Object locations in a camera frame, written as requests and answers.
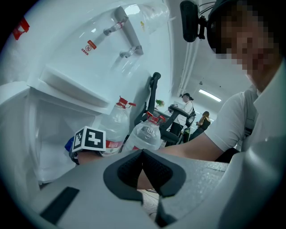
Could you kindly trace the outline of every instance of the black chair backrest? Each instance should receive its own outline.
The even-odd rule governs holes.
[[[155,97],[156,97],[156,89],[158,80],[161,78],[161,74],[158,72],[155,72],[150,79],[150,88],[151,88],[151,95],[149,98],[148,108],[147,103],[145,102],[144,107],[142,111],[139,113],[139,115],[134,120],[134,125],[138,125],[141,121],[145,122],[147,120],[147,112],[150,112],[153,114],[155,109]]]

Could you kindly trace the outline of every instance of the fluorescent ceiling light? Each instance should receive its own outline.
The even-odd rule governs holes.
[[[208,93],[208,92],[206,92],[206,91],[204,91],[204,90],[202,90],[202,89],[200,89],[199,92],[202,93],[202,94],[204,94],[204,95],[206,95],[206,96],[208,96],[208,97],[213,98],[214,100],[216,100],[216,101],[218,101],[218,102],[221,101],[221,99],[217,98],[216,96],[214,96],[214,95],[212,95],[212,94],[210,94],[210,93]]]

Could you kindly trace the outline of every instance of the man's arm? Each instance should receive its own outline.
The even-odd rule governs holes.
[[[191,159],[199,159],[205,161],[215,161],[223,152],[218,148],[204,133],[181,145],[173,145],[159,149],[159,152],[171,154],[178,157],[186,157]],[[100,156],[82,151],[78,154],[79,164],[84,164],[89,161],[101,159]],[[138,179],[138,189],[152,188],[147,176],[142,171]]]

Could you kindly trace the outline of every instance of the man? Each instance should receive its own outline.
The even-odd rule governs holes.
[[[193,103],[191,102],[193,98],[189,95],[189,93],[185,93],[183,94],[182,99],[185,102],[183,111],[190,114],[193,111]],[[187,117],[184,117],[183,115],[179,114],[178,117],[176,117],[175,121],[172,123],[170,132],[179,136],[180,131],[183,129],[186,123],[186,120]],[[165,147],[170,145],[173,145],[173,143],[167,142]]]
[[[161,149],[162,153],[215,161],[238,141],[242,141],[241,151],[245,151],[269,137],[286,134],[285,36],[284,27],[279,23],[283,14],[276,12],[279,10],[269,1],[218,0],[215,3],[207,27],[210,47],[241,64],[253,87],[230,97],[217,119],[200,136]],[[245,128],[249,121],[253,127],[250,130]],[[79,154],[80,163],[95,159],[91,153]],[[138,188],[150,187],[142,172]]]

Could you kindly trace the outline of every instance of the plastic water bottle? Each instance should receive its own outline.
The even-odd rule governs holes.
[[[106,131],[106,151],[103,154],[104,156],[118,153],[129,132],[130,119],[129,112],[126,109],[127,104],[136,106],[136,104],[128,103],[127,100],[120,97],[110,115],[105,116],[101,121],[99,129]]]
[[[157,150],[161,143],[161,134],[158,126],[159,118],[147,112],[148,119],[134,127],[129,138],[123,146],[122,152],[149,149]]]

